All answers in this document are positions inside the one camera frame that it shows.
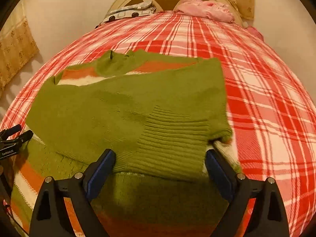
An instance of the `green sweater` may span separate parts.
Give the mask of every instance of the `green sweater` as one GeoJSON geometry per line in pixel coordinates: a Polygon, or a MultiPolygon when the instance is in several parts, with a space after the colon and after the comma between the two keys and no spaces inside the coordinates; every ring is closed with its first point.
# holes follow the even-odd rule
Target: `green sweater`
{"type": "Polygon", "coordinates": [[[209,140],[232,135],[218,59],[143,50],[108,51],[49,78],[26,123],[71,160],[87,165],[110,148],[114,172],[184,181],[205,177],[209,140]]]}

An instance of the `red plaid blanket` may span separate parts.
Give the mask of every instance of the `red plaid blanket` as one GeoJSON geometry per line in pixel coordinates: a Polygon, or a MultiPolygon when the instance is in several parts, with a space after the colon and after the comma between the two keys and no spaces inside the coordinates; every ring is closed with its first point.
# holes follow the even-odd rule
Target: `red plaid blanket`
{"type": "MultiPolygon", "coordinates": [[[[316,109],[274,50],[235,24],[172,12],[105,24],[41,68],[15,98],[0,129],[25,125],[32,101],[47,78],[69,65],[90,62],[108,49],[219,58],[226,80],[228,120],[234,131],[233,148],[249,178],[271,176],[277,180],[291,236],[299,236],[316,209],[316,109]]],[[[27,176],[20,173],[27,182],[27,176]]]]}

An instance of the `ribbed knit cuff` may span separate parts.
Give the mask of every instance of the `ribbed knit cuff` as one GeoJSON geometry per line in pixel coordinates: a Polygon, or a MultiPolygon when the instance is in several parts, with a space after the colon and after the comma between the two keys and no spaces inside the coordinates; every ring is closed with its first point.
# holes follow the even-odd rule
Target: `ribbed knit cuff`
{"type": "Polygon", "coordinates": [[[201,179],[208,121],[156,107],[148,116],[138,150],[128,160],[132,172],[168,179],[201,179]]]}

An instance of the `metal screw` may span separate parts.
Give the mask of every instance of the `metal screw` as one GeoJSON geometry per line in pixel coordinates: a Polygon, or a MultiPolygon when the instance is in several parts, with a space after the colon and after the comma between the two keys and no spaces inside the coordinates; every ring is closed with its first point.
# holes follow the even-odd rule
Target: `metal screw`
{"type": "Polygon", "coordinates": [[[81,172],[78,172],[75,174],[76,179],[80,179],[82,176],[83,176],[83,174],[81,172]]]}
{"type": "Polygon", "coordinates": [[[246,176],[243,173],[239,173],[239,174],[237,174],[237,178],[240,180],[244,180],[246,178],[246,176]]]}
{"type": "Polygon", "coordinates": [[[275,183],[276,181],[275,181],[272,177],[269,177],[269,178],[268,178],[268,182],[269,182],[269,183],[275,183]]]}
{"type": "Polygon", "coordinates": [[[52,178],[51,178],[50,176],[48,176],[48,177],[45,178],[45,182],[46,182],[46,183],[50,183],[51,180],[52,180],[52,178]]]}

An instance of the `pink pillow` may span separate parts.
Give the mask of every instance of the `pink pillow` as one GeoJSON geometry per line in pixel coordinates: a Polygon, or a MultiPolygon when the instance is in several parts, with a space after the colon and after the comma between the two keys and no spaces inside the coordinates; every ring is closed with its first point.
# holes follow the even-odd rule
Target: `pink pillow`
{"type": "Polygon", "coordinates": [[[227,4],[215,1],[181,0],[173,10],[178,14],[232,23],[235,21],[227,4]]]}

